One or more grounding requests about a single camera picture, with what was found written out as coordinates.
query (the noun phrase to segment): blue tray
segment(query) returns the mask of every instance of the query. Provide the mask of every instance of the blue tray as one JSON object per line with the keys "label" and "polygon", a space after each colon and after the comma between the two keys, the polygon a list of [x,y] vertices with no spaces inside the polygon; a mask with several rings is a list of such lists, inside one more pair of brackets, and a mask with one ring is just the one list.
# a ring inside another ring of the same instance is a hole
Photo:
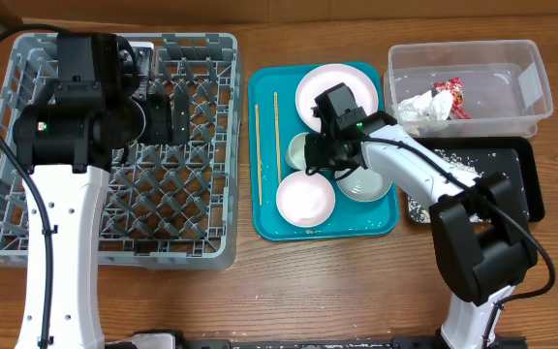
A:
{"label": "blue tray", "polygon": [[[379,109],[384,108],[380,78],[374,67],[363,62],[346,63],[368,76],[378,90]],[[335,210],[327,221],[314,228],[298,228],[283,219],[275,204],[279,187],[273,94],[279,103],[279,135],[281,143],[281,175],[285,178],[295,170],[285,160],[290,140],[311,130],[298,116],[295,94],[302,78],[319,64],[264,68],[249,80],[249,150],[251,152],[251,189],[253,194],[253,225],[261,236],[270,240],[308,238],[345,238],[376,236],[390,232],[399,219],[399,204],[393,184],[388,193],[373,203],[357,203],[349,199],[333,182]],[[260,156],[262,157],[262,199],[258,194],[258,154],[256,149],[256,104],[260,108]]]}

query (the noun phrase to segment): transparent container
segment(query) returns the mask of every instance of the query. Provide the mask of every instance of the transparent container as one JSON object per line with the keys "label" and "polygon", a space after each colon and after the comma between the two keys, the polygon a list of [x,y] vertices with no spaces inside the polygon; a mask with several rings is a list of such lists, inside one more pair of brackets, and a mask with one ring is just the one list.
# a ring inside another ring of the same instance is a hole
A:
{"label": "transparent container", "polygon": [[[462,80],[470,120],[403,121],[399,103]],[[388,52],[385,107],[416,137],[531,137],[552,115],[550,85],[538,47],[530,40],[398,45]]]}

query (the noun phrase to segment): yellow chopstick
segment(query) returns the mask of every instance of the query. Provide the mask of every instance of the yellow chopstick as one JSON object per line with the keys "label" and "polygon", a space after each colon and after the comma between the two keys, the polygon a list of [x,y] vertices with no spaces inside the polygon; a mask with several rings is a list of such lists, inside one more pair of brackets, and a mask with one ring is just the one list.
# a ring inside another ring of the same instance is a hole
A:
{"label": "yellow chopstick", "polygon": [[260,158],[260,108],[256,105],[256,141],[258,146],[258,191],[262,205],[262,159]]}
{"label": "yellow chopstick", "polygon": [[277,104],[277,92],[275,92],[275,140],[277,141],[277,178],[281,184],[281,145],[279,143],[279,106]]}

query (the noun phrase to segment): gray dish rack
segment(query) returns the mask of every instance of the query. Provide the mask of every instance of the gray dish rack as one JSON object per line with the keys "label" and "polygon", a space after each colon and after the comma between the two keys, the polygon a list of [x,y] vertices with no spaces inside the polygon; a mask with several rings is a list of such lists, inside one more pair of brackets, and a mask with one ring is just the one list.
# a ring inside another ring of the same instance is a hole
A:
{"label": "gray dish rack", "polygon": [[[150,93],[189,94],[191,140],[114,151],[99,237],[99,264],[221,270],[235,258],[242,63],[223,33],[123,33],[152,42]],[[25,34],[13,46],[0,96],[0,131],[12,125],[47,79],[57,77],[54,34]],[[0,150],[0,265],[27,264],[27,205],[20,177]]]}

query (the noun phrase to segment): table surface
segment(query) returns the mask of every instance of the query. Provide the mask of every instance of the table surface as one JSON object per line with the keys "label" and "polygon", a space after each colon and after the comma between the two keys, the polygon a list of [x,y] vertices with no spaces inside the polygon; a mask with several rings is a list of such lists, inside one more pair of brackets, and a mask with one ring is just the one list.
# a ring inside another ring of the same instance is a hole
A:
{"label": "table surface", "polygon": [[[388,50],[397,44],[533,40],[548,72],[555,112],[540,122],[539,133],[531,139],[546,206],[544,221],[532,225],[532,231],[558,272],[558,16],[139,31],[232,32],[241,48],[245,81],[268,66],[355,60],[372,64],[382,75]],[[9,40],[0,47],[0,88],[11,46]],[[99,307],[107,339],[151,328],[181,329],[188,338],[229,338],[234,343],[434,333],[447,316],[450,290],[436,268],[427,227],[411,226],[402,216],[386,238],[273,243],[258,236],[251,216],[246,105],[245,97],[235,263],[223,271],[100,268]],[[546,277],[544,264],[539,262],[519,291],[541,287]],[[0,268],[0,347],[16,343],[24,290],[24,269]],[[497,329],[505,335],[527,336],[532,347],[558,348],[558,279],[548,295],[507,306]]]}

